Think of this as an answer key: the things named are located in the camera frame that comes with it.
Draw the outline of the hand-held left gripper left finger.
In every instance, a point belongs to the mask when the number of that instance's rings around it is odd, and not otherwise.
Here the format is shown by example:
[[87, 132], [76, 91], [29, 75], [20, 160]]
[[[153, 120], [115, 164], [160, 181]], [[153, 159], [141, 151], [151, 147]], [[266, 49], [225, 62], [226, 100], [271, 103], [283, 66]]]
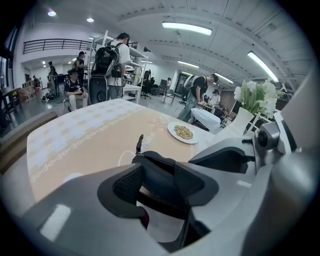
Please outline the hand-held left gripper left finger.
[[137, 167], [123, 165], [73, 178], [15, 222], [44, 256], [165, 256], [168, 252], [139, 218], [118, 217], [98, 198], [102, 182]]

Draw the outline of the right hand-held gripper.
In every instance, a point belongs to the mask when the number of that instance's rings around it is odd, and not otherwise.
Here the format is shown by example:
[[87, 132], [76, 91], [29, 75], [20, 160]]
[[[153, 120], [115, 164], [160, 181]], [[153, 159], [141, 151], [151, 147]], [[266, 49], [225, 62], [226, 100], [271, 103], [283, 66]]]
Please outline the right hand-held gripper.
[[[311, 71], [280, 112], [279, 141], [289, 150], [276, 163], [258, 171], [265, 191], [253, 222], [261, 236], [282, 236], [304, 215], [318, 190], [318, 73]], [[230, 137], [213, 145], [215, 152], [188, 162], [201, 167], [245, 174], [255, 162], [253, 138]]]

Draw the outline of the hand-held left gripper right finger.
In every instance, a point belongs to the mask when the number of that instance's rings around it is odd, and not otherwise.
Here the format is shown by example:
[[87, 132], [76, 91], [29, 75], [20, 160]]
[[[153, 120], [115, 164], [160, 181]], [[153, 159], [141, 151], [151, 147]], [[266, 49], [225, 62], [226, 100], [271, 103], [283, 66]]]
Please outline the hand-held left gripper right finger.
[[178, 168], [204, 182], [187, 198], [197, 241], [178, 256], [260, 256], [293, 231], [310, 203], [310, 167], [279, 162], [257, 175], [230, 173], [181, 163]]

